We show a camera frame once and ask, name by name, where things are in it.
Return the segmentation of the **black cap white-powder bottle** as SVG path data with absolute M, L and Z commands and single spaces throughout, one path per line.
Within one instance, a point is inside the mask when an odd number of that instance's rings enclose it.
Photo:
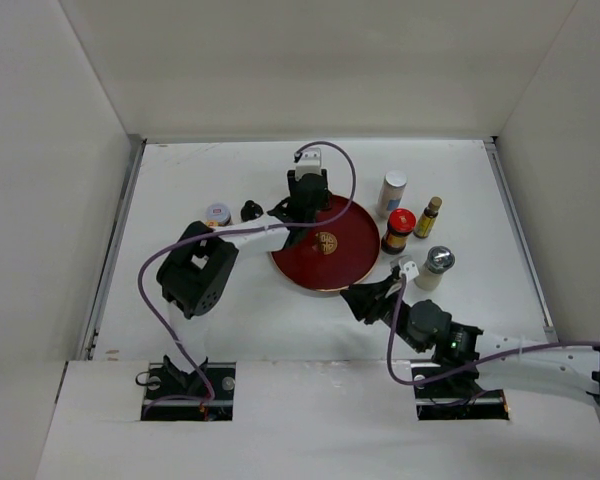
M 240 210 L 240 218 L 243 222 L 256 220 L 263 214 L 263 208 L 254 200 L 247 200 Z

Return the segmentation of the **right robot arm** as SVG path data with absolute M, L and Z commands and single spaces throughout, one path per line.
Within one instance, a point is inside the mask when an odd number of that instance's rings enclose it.
M 357 321 L 382 322 L 391 341 L 432 354 L 431 372 L 406 379 L 391 371 L 395 382 L 432 395 L 443 390 L 454 404 L 516 389 L 564 396 L 600 411 L 600 340 L 538 343 L 488 334 L 454 321 L 431 300 L 407 304 L 405 292 L 405 281 L 389 277 L 340 293 Z

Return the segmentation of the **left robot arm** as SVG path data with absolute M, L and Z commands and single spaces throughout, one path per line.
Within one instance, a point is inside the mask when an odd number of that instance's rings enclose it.
M 157 308 L 152 312 L 185 360 L 185 364 L 172 371 L 169 381 L 182 398 L 194 398 L 203 390 L 205 376 L 201 369 L 208 356 L 204 340 L 206 323 L 200 323 L 191 341 L 179 331 L 180 325 L 208 314 L 216 306 L 239 260 L 296 246 L 318 223 L 318 213 L 329 204 L 324 168 L 295 168 L 288 172 L 287 180 L 287 197 L 259 217 L 218 228 L 193 222 L 162 253 L 165 259 L 158 268 L 156 281 L 169 313 L 164 315 Z

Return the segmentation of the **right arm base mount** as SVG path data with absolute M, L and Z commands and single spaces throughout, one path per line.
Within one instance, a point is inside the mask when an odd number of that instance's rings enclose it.
M 420 421 L 509 420 L 503 390 L 485 390 L 477 371 L 463 372 L 436 382 L 414 386 Z

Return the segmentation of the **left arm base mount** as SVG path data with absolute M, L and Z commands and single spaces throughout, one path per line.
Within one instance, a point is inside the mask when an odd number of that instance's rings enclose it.
M 215 392 L 212 401 L 208 399 L 209 392 L 200 376 L 195 371 L 187 373 L 180 370 L 168 356 L 164 356 L 161 363 L 151 363 L 147 370 L 137 374 L 135 383 L 143 389 L 140 420 L 231 421 L 236 392 L 236 364 L 205 361 L 201 370 Z

